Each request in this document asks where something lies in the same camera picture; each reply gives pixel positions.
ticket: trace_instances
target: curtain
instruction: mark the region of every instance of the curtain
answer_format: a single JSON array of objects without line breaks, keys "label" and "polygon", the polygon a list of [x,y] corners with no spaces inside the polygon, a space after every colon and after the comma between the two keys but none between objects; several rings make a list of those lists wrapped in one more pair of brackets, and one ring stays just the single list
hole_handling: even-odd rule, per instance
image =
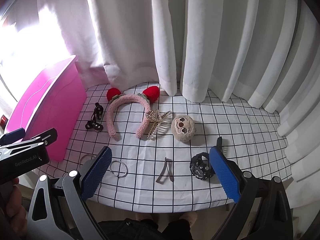
[{"label": "curtain", "polygon": [[192,102],[210,89],[278,111],[290,205],[320,199],[320,28],[303,0],[36,0],[36,11],[42,45],[76,54],[85,87],[156,81]]}]

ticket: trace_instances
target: pink plastic bin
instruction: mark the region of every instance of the pink plastic bin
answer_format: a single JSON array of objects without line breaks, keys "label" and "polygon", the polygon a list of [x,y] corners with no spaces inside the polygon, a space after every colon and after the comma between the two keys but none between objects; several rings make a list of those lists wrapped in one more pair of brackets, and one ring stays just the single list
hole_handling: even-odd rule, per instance
[{"label": "pink plastic bin", "polygon": [[23,127],[29,140],[50,128],[58,139],[47,147],[50,159],[62,161],[87,94],[75,65],[76,56],[45,68],[28,87],[12,112],[5,132]]}]

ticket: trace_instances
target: red object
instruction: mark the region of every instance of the red object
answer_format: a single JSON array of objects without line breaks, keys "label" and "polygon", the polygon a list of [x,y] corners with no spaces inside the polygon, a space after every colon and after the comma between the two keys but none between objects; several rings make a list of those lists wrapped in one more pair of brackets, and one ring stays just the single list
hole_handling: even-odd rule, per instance
[{"label": "red object", "polygon": [[8,118],[6,118],[4,115],[2,115],[0,119],[0,126],[4,130],[5,126],[7,125]]},{"label": "red object", "polygon": [[147,98],[149,99],[150,104],[151,104],[151,103],[156,102],[157,99],[159,98],[160,89],[157,86],[152,86],[152,87],[145,89],[143,91],[143,93],[147,96]]},{"label": "red object", "polygon": [[107,92],[108,101],[110,101],[116,95],[121,95],[120,90],[118,88],[110,88]]}]

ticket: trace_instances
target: white tablecloth with black grid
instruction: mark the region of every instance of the white tablecloth with black grid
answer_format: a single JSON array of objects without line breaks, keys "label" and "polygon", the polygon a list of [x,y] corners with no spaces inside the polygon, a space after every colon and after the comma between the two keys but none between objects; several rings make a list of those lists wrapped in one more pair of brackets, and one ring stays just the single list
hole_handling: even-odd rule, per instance
[{"label": "white tablecloth with black grid", "polygon": [[[143,83],[128,89],[125,94],[142,93],[149,86],[158,83]],[[278,136],[276,129],[280,118],[278,113],[269,114],[265,110],[250,107],[244,100],[234,95],[227,103],[222,103],[212,91],[208,91],[204,102],[200,104],[186,100],[178,91],[169,97],[160,88],[159,100],[152,105],[161,113],[169,110],[176,114],[188,114],[196,123],[194,137],[182,143],[171,133],[172,115],[163,122],[154,140],[137,139],[135,132],[143,118],[144,108],[137,103],[121,105],[114,113],[114,126],[121,140],[115,141],[106,131],[105,118],[102,118],[104,130],[86,130],[99,102],[104,110],[108,107],[106,93],[110,85],[99,85],[87,90],[87,100],[74,127],[67,147],[65,158],[57,163],[40,168],[39,174],[61,177],[66,172],[79,169],[79,160],[87,153],[96,155],[107,145],[112,150],[113,160],[121,160],[128,166],[129,173],[117,178],[107,171],[98,187],[93,200],[108,206],[135,212],[185,212],[199,210],[232,202],[228,199],[219,180],[213,176],[207,181],[191,175],[189,163],[191,157],[209,152],[216,145],[219,136],[223,138],[223,153],[226,158],[235,161],[242,170],[251,171],[257,178],[271,179],[279,176],[286,180],[291,176],[290,164],[284,155],[287,146],[285,138]],[[169,168],[173,182],[162,178],[163,184],[156,183],[164,158],[172,160]],[[84,158],[81,164],[90,157]],[[119,165],[114,163],[113,170]]]}]

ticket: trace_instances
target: headband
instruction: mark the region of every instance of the headband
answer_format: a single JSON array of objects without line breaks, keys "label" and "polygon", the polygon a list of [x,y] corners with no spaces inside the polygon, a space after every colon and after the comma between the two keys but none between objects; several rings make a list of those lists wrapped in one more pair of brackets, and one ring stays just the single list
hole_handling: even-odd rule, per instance
[{"label": "headband", "polygon": [[[110,103],[107,112],[106,112],[106,126],[108,129],[109,136],[113,139],[116,139],[116,130],[113,126],[112,113],[122,104],[125,103],[139,103],[144,106],[145,113],[151,111],[150,104],[154,103],[160,95],[160,89],[157,86],[152,86],[145,89],[142,94],[138,93],[137,95],[124,95],[120,92],[119,89],[110,88],[107,92],[107,99]],[[146,114],[143,117],[141,125],[136,131],[137,138],[141,138],[144,131],[148,127],[150,120],[146,117]]]}]

